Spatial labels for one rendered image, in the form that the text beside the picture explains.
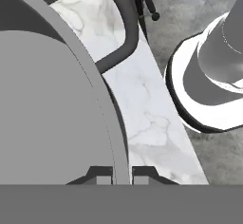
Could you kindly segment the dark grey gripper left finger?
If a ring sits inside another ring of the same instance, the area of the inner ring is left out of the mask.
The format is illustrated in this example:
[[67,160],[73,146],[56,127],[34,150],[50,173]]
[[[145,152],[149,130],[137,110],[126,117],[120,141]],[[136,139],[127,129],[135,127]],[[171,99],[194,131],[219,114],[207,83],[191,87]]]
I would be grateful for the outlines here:
[[90,166],[84,176],[68,182],[68,185],[112,185],[113,168],[111,166]]

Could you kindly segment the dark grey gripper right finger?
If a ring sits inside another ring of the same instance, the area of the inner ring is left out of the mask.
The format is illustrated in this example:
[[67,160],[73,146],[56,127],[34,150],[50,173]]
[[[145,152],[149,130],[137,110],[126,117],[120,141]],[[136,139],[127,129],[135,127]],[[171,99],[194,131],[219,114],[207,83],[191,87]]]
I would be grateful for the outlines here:
[[160,176],[154,166],[133,166],[132,167],[133,185],[177,185],[173,180]]

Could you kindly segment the white and black round thing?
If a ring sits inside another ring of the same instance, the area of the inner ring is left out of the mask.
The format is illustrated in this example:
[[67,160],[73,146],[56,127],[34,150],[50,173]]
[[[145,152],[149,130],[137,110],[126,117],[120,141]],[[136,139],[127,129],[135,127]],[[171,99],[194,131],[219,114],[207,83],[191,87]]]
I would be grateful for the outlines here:
[[178,44],[164,81],[179,116],[194,130],[243,127],[243,0]]

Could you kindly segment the black thin rod stand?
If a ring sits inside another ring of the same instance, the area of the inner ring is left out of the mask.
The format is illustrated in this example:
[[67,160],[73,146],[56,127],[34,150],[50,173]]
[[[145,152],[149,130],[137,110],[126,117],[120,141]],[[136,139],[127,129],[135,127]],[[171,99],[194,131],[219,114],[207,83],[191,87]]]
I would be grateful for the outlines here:
[[138,16],[139,16],[141,30],[145,36],[145,39],[148,39],[143,9],[144,9],[144,7],[148,8],[148,10],[151,14],[151,19],[153,21],[158,21],[158,19],[160,18],[160,15],[156,10],[153,0],[135,0],[135,4],[136,4]]

